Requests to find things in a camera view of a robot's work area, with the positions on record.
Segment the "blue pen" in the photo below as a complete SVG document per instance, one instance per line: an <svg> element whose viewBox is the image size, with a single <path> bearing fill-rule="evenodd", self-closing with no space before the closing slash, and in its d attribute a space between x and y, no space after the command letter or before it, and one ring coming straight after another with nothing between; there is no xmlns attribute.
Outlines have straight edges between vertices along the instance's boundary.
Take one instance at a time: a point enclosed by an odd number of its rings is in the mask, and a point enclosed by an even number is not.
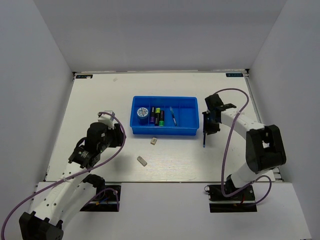
<svg viewBox="0 0 320 240"><path fill-rule="evenodd" d="M203 148L206 147L206 134L203 134L203 144L202 144Z"/></svg>

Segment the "grey eraser block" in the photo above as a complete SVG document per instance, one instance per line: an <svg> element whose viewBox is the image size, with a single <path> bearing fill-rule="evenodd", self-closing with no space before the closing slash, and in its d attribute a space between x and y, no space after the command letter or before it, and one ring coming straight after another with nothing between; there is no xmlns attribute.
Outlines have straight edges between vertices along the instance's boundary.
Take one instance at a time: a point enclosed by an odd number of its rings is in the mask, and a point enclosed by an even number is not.
<svg viewBox="0 0 320 240"><path fill-rule="evenodd" d="M137 157L137 161L144 167L148 164L141 156Z"/></svg>

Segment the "green cap black highlighter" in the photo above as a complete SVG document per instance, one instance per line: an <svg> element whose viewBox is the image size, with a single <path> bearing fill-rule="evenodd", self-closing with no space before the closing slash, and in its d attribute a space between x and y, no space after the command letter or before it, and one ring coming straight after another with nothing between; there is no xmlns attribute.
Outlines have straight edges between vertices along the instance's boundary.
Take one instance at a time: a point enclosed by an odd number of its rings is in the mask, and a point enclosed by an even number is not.
<svg viewBox="0 0 320 240"><path fill-rule="evenodd" d="M163 127L165 125L165 111L161 110L159 115L159 126Z"/></svg>

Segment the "purple cap highlighter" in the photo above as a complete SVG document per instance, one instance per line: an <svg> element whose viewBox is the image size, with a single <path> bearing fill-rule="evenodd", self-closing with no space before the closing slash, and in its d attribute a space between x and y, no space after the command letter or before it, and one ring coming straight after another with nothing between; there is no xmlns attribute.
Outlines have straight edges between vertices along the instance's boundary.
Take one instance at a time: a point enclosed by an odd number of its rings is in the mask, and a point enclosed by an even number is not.
<svg viewBox="0 0 320 240"><path fill-rule="evenodd" d="M149 115L149 123L154 124L155 123L155 114L156 114L156 108L154 106L150 109L150 115Z"/></svg>

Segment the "green pen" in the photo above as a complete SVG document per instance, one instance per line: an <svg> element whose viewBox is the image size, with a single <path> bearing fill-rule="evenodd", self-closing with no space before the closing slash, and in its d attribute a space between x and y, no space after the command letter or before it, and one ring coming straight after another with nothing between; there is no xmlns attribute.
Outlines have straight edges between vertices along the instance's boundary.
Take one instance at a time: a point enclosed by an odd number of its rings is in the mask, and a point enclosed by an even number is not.
<svg viewBox="0 0 320 240"><path fill-rule="evenodd" d="M171 113L171 116L172 116L172 120L173 120L173 123L174 123L175 127L178 127L178 123L177 123L177 120L176 120L176 117L175 117L175 113L174 113L174 110L173 110L173 108L171 106L169 107L169 110L170 110L170 113Z"/></svg>

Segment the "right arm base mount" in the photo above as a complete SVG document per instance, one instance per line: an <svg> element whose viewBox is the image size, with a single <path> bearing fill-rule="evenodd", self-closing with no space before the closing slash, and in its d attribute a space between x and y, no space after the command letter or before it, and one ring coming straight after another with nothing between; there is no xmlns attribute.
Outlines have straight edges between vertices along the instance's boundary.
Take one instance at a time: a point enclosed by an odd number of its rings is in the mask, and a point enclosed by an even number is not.
<svg viewBox="0 0 320 240"><path fill-rule="evenodd" d="M252 186L231 197L224 197L219 184L207 185L210 213L254 213L257 212L256 197Z"/></svg>

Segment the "yellow cap black highlighter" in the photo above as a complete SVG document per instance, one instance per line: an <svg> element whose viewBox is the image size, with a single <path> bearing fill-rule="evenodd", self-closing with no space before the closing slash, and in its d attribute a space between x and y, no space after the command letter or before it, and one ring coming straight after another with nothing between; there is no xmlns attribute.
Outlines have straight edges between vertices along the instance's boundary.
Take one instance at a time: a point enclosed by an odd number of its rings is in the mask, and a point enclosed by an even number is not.
<svg viewBox="0 0 320 240"><path fill-rule="evenodd" d="M155 109L155 122L154 122L155 126L159 126L160 114L161 114L161 109L160 108L156 108Z"/></svg>

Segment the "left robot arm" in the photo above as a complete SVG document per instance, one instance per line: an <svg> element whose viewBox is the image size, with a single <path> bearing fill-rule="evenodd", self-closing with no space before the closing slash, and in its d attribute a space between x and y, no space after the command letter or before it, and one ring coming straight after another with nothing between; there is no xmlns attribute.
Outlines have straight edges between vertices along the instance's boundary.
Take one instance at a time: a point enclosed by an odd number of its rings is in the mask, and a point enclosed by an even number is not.
<svg viewBox="0 0 320 240"><path fill-rule="evenodd" d="M61 179L46 187L48 195L30 213L24 212L19 226L24 240L61 240L68 222L84 206L117 191L106 186L103 177L92 171L102 166L102 153L108 148L122 149L126 134L121 123L91 123L68 158Z"/></svg>

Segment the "blue round tape container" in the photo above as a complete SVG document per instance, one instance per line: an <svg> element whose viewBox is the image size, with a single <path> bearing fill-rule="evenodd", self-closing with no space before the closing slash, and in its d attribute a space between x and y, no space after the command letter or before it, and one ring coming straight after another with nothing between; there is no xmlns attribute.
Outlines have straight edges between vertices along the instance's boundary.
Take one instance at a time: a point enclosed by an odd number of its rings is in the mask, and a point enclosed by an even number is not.
<svg viewBox="0 0 320 240"><path fill-rule="evenodd" d="M136 111L137 121L140 125L147 125L149 122L149 109L146 107L140 107Z"/></svg>

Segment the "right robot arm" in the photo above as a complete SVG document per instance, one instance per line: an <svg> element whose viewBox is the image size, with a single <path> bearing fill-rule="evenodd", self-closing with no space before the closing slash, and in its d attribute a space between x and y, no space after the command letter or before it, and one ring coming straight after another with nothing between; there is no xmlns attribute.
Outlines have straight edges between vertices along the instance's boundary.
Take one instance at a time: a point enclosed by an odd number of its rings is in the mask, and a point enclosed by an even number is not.
<svg viewBox="0 0 320 240"><path fill-rule="evenodd" d="M236 132L245 140L245 163L234 173L225 177L221 174L221 193L233 200L243 195L244 189L264 174L286 163L287 157L276 125L264 125L248 118L236 110L232 103L225 104L215 93L205 98L207 110L203 115L203 136L216 134L220 126L230 128L222 162L225 164L232 133Z"/></svg>

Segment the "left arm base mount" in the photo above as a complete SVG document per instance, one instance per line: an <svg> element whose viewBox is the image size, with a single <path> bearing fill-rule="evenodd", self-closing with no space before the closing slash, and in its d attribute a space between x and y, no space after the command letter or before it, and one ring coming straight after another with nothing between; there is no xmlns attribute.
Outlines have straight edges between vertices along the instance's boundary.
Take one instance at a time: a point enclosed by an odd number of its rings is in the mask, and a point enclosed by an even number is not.
<svg viewBox="0 0 320 240"><path fill-rule="evenodd" d="M100 213L119 212L121 188L122 186L120 184L106 184L102 188L103 192L82 207L80 211Z"/></svg>

